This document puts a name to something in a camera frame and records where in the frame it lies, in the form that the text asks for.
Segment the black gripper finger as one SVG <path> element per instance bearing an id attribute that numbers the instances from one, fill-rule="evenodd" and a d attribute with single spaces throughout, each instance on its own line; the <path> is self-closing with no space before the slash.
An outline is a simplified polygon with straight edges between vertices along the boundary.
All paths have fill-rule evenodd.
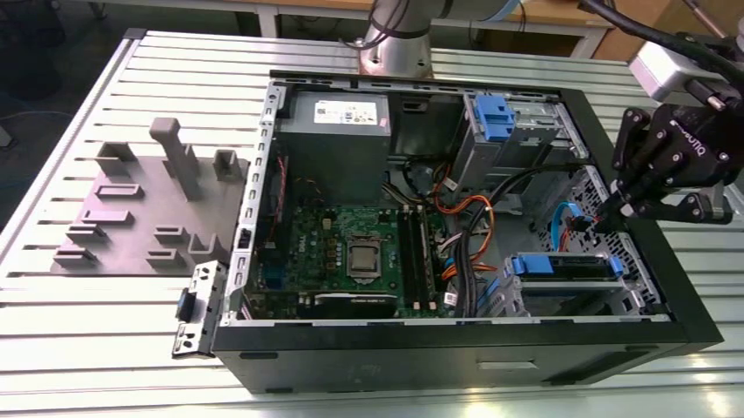
<path id="1" fill-rule="evenodd" d="M 711 201 L 700 192 L 688 193 L 683 200 L 672 205 L 663 202 L 668 192 L 659 180 L 616 180 L 612 187 L 613 193 L 607 200 L 608 231 L 625 231 L 627 220 L 631 218 L 696 224 L 715 223 Z"/>
<path id="2" fill-rule="evenodd" d="M 627 187 L 628 178 L 633 176 L 633 169 L 629 165 L 640 149 L 640 143 L 644 140 L 645 128 L 649 121 L 651 115 L 641 108 L 628 108 L 624 111 L 612 159 L 612 167 L 616 170 L 617 176 L 612 183 L 612 194 L 596 212 L 597 231 L 617 231 L 624 229 L 624 216 L 621 214 L 621 209 L 625 205 L 624 189 Z"/>

